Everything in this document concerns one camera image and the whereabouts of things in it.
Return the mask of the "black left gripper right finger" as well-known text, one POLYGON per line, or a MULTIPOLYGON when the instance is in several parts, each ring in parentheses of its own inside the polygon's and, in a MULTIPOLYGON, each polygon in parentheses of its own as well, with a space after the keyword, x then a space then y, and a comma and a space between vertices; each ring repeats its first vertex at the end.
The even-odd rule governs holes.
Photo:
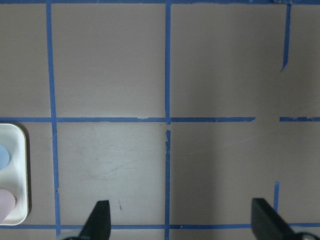
POLYGON ((256 240, 303 240, 264 198, 251 200, 251 230, 256 240))

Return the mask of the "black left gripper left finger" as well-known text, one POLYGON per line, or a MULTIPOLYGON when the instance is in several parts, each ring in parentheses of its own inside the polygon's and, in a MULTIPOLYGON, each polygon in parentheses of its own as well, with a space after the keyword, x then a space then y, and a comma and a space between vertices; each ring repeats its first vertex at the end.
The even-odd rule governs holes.
POLYGON ((80 240, 108 240, 111 235, 111 213, 108 200, 98 201, 78 238, 80 240))

